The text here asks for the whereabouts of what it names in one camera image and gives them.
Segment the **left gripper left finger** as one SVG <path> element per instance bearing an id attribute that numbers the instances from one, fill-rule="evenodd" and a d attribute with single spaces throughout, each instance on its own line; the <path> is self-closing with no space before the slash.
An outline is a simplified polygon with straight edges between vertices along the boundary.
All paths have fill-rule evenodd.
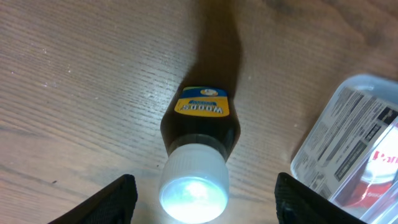
<path id="1" fill-rule="evenodd" d="M 138 199 L 133 175 L 124 174 L 51 224 L 131 224 Z"/>

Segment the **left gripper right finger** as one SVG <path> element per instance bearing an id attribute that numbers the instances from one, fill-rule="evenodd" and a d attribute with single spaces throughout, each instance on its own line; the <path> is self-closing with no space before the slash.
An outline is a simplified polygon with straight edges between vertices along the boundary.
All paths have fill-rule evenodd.
<path id="1" fill-rule="evenodd" d="M 365 224 L 285 172 L 277 176 L 274 195 L 279 224 Z"/>

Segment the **red Panadol box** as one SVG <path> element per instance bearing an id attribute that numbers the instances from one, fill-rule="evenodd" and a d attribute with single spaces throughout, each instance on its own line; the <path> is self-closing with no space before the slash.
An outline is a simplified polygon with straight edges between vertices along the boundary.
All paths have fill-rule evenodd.
<path id="1" fill-rule="evenodd" d="M 365 163 L 344 207 L 371 207 L 393 185 L 397 173 L 397 128 L 390 130 Z"/>

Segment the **white Panadol box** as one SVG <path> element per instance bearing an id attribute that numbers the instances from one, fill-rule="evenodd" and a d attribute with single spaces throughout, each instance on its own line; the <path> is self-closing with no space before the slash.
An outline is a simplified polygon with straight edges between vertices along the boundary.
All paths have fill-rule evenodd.
<path id="1" fill-rule="evenodd" d="M 338 90 L 294 157 L 292 175 L 332 198 L 396 119 L 396 104 L 354 88 Z"/>

